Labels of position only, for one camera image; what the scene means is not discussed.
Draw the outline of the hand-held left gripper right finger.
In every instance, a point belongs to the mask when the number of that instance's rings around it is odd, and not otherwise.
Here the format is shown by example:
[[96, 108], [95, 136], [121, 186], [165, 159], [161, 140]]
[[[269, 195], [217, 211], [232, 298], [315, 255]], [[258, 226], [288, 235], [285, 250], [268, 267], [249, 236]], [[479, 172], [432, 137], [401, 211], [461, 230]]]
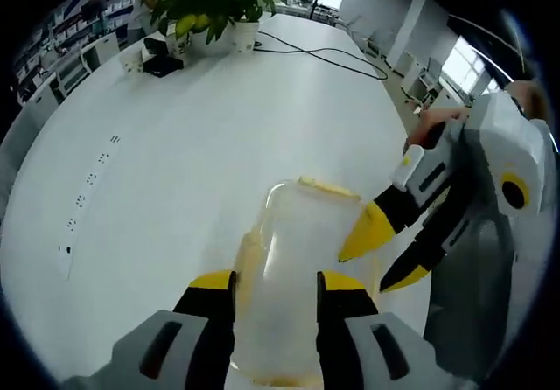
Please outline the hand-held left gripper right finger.
[[391, 312], [380, 313], [364, 285], [317, 273], [316, 348], [325, 389], [476, 389], [437, 364], [433, 346]]

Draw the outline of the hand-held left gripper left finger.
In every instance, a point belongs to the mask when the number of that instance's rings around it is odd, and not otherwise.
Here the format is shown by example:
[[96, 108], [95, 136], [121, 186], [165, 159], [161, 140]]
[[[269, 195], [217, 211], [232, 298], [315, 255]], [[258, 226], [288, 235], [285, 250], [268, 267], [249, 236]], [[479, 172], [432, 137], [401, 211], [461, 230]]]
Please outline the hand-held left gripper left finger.
[[193, 280], [174, 310], [160, 310], [120, 338], [110, 361], [66, 389], [223, 389], [235, 345], [236, 272]]

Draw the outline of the person's right hand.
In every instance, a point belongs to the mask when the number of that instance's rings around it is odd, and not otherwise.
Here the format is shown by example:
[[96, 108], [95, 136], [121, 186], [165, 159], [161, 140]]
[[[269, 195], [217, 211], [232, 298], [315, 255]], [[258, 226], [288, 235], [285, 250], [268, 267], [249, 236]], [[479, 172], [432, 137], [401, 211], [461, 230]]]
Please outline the person's right hand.
[[[543, 88], [532, 80], [516, 80], [505, 86], [505, 91], [517, 101], [529, 119], [550, 120], [550, 106]], [[448, 120], [464, 120], [470, 108], [428, 108], [422, 110], [419, 121], [408, 135], [405, 147], [420, 145], [426, 148], [426, 138], [432, 128]]]

